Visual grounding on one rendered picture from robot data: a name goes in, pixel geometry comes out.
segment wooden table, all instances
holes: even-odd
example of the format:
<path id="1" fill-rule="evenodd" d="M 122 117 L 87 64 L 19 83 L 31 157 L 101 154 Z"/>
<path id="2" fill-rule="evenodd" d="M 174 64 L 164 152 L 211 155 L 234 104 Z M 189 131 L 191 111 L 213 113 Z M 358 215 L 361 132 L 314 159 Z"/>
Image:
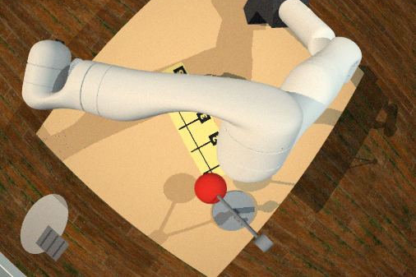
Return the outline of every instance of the wooden table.
<path id="1" fill-rule="evenodd" d="M 287 28 L 248 25 L 246 1 L 151 0 L 94 60 L 152 72 L 183 62 L 191 74 L 239 76 L 279 87 L 310 54 Z M 255 184 L 225 176 L 229 191 L 246 192 L 255 202 L 254 230 L 267 222 L 312 162 L 361 76 L 358 70 L 329 107 L 339 114 L 322 115 L 275 176 Z M 117 122 L 57 109 L 37 134 L 122 217 L 207 276 L 217 276 L 252 240 L 245 229 L 220 229 L 212 205 L 195 197 L 201 173 L 168 114 Z"/>

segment red ball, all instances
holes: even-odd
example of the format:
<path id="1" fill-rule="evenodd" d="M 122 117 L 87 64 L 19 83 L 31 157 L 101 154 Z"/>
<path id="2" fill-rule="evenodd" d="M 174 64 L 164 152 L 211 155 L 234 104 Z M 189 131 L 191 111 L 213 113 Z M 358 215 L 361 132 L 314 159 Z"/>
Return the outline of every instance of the red ball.
<path id="1" fill-rule="evenodd" d="M 227 193 L 227 183 L 216 173 L 201 175 L 195 182 L 195 194 L 204 203 L 219 202 L 217 196 L 224 197 Z"/>

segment wooden floor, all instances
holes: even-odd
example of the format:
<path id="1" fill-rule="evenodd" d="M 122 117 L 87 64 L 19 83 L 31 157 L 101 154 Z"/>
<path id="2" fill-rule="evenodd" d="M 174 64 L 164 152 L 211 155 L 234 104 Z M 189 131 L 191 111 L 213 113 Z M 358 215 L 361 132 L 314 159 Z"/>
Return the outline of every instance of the wooden floor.
<path id="1" fill-rule="evenodd" d="M 35 133 L 50 111 L 21 98 L 33 44 L 60 39 L 91 60 L 149 0 L 0 0 L 0 252 L 28 276 L 201 276 L 100 200 Z M 366 72 L 297 186 L 221 276 L 416 275 L 416 0 L 310 0 Z M 20 243 L 27 210 L 70 206 L 58 262 Z"/>

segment gray circular base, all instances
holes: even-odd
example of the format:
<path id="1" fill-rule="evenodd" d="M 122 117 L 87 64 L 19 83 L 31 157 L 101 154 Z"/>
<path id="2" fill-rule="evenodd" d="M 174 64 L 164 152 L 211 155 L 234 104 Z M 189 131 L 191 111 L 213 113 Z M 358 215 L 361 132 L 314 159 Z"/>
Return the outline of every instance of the gray circular base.
<path id="1" fill-rule="evenodd" d="M 247 224 L 250 224 L 253 221 L 256 207 L 249 195 L 240 191 L 231 191 L 225 194 L 224 200 L 236 210 Z M 221 201 L 212 206 L 212 217 L 214 218 L 215 223 L 224 230 L 236 231 L 244 228 Z"/>

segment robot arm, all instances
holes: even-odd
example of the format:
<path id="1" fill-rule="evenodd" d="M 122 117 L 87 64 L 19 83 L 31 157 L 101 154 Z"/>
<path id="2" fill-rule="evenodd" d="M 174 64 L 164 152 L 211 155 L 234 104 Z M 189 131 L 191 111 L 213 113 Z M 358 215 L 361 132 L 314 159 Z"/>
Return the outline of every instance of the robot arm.
<path id="1" fill-rule="evenodd" d="M 361 59 L 354 42 L 333 39 L 333 32 L 296 0 L 284 2 L 281 13 L 288 24 L 296 19 L 291 29 L 314 54 L 290 72 L 280 89 L 218 76 L 71 63 L 64 44 L 45 40 L 30 50 L 22 96 L 31 108 L 72 108 L 118 121 L 180 111 L 221 118 L 221 168 L 234 180 L 260 182 L 279 171 L 298 138 L 325 111 Z M 299 22 L 309 26 L 303 30 Z"/>

